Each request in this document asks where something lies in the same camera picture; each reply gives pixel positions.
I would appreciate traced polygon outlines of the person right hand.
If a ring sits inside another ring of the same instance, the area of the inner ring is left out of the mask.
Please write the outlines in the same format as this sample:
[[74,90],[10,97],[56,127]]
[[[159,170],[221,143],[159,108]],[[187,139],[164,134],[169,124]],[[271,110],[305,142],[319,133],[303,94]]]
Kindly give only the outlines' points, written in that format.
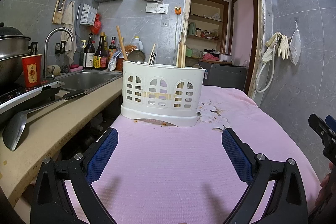
[[321,190],[319,191],[318,198],[315,201],[316,207],[321,206],[329,194],[332,194],[332,197],[329,201],[333,207],[335,207],[335,167],[332,162],[329,162],[329,169],[331,172],[325,176],[320,184]]

